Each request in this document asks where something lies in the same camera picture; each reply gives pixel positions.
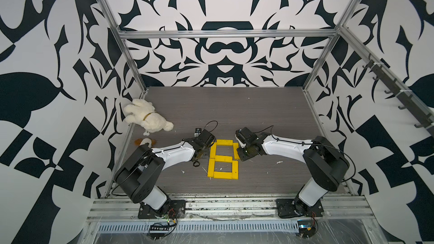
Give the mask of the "yellow block bar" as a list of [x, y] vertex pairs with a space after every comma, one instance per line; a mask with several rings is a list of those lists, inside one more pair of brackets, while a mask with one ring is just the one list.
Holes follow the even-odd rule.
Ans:
[[230, 156], [216, 155], [215, 161], [220, 163], [232, 163], [234, 160]]
[[217, 140], [217, 146], [233, 146], [232, 140]]

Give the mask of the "yellow block front edge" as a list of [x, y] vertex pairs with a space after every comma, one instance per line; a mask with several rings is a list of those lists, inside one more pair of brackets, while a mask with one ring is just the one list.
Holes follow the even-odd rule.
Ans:
[[232, 176], [233, 174], [231, 172], [214, 172], [213, 178], [231, 180], [233, 179]]

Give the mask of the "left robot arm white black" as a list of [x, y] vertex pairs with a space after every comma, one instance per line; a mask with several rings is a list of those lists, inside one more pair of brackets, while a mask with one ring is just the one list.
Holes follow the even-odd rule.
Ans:
[[165, 148], [140, 145], [115, 174], [115, 189], [120, 188], [133, 203], [144, 203], [158, 216], [169, 213], [171, 200], [156, 183], [163, 170], [184, 162], [200, 165], [199, 159], [211, 148], [216, 137], [207, 130], [197, 130], [192, 138]]

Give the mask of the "yellow block vertical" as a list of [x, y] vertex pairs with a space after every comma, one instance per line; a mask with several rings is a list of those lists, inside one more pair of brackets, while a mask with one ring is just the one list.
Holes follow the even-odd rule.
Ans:
[[233, 143], [233, 150], [234, 150], [234, 160], [240, 160], [239, 154], [238, 154], [238, 148], [239, 148], [239, 144], [238, 143]]
[[217, 142], [213, 143], [213, 145], [210, 148], [210, 159], [215, 159], [217, 154]]
[[208, 178], [214, 177], [214, 170], [215, 170], [215, 159], [210, 158], [208, 164]]

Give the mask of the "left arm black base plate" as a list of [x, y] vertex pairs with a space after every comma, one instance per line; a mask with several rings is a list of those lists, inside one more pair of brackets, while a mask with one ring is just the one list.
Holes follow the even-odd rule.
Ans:
[[185, 214], [186, 201], [185, 200], [171, 200], [163, 204], [163, 206], [155, 210], [148, 204], [141, 202], [138, 213], [138, 219], [158, 219], [158, 218], [182, 218]]

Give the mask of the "yellow block top bar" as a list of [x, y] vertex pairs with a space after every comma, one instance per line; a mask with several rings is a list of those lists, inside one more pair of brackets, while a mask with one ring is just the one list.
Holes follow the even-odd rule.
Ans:
[[233, 146], [232, 140], [217, 140], [217, 146]]

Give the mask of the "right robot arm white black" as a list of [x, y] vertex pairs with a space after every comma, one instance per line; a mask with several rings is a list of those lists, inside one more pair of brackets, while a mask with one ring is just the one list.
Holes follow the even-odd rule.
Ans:
[[257, 134], [247, 127], [237, 130], [235, 136], [242, 161], [258, 155], [277, 155], [306, 164], [311, 178], [296, 197], [303, 207], [313, 207], [328, 192], [337, 191], [350, 168], [345, 154], [322, 136], [295, 140], [267, 132]]

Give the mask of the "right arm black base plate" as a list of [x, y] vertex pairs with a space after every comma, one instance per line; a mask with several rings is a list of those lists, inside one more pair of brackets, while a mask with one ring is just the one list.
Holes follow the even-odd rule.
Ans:
[[318, 201], [314, 206], [308, 206], [299, 198], [277, 199], [276, 208], [278, 217], [281, 219], [321, 217], [324, 210], [321, 201]]

